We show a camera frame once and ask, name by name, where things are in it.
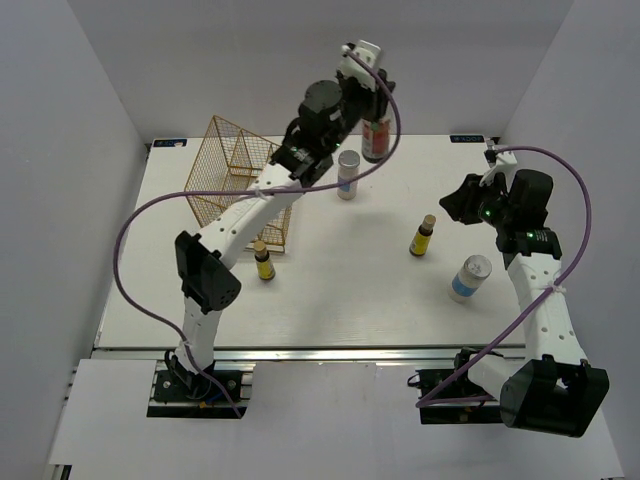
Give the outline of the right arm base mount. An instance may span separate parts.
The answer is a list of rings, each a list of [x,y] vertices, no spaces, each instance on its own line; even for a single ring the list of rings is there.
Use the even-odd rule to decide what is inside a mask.
[[[407,380],[409,388],[415,388],[419,397],[439,386],[459,367],[466,364],[479,349],[464,347],[454,358],[451,369],[417,370]],[[434,396],[436,403],[419,409],[422,425],[484,425],[501,424],[500,405],[497,399],[482,400],[488,393],[468,379],[464,373]]]

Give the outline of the white jar blue label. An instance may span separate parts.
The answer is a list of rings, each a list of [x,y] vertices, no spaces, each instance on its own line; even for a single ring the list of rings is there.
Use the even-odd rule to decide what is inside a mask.
[[[492,263],[486,256],[469,256],[449,284],[449,297],[458,303],[466,302],[489,278],[492,270]]]

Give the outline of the dark sauce glass bottle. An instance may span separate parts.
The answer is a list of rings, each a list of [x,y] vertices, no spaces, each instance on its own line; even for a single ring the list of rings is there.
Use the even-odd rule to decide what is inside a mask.
[[[389,115],[378,121],[362,121],[361,153],[368,163],[377,164],[388,154],[390,127]]]

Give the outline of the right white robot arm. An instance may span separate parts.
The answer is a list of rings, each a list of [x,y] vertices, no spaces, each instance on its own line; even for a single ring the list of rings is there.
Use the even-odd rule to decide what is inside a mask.
[[[492,352],[463,352],[462,367],[451,374],[451,384],[466,399],[482,391],[491,395],[509,428],[579,438],[610,383],[607,372],[591,366],[580,346],[558,283],[561,246],[545,225],[552,190],[549,175],[523,169],[511,183],[501,173],[490,180],[469,174],[440,200],[453,220],[465,225],[485,222],[496,230],[496,245],[524,317],[522,365]]]

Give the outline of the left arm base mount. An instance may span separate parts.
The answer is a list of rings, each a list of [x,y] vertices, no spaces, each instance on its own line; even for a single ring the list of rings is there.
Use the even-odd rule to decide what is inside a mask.
[[[184,368],[172,350],[164,353],[153,377],[147,407],[148,418],[233,419],[242,418],[251,395],[252,377],[240,370],[204,371],[218,386],[200,373]]]

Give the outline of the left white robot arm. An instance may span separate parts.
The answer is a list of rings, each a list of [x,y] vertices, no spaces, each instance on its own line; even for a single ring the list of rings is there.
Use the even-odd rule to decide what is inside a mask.
[[[277,214],[307,192],[332,166],[333,153],[359,122],[379,121],[391,107],[395,84],[384,69],[337,72],[307,88],[281,146],[251,186],[216,220],[175,241],[184,294],[183,334],[170,364],[177,387],[199,399],[211,387],[214,340],[221,314],[239,295],[232,269],[240,253]]]

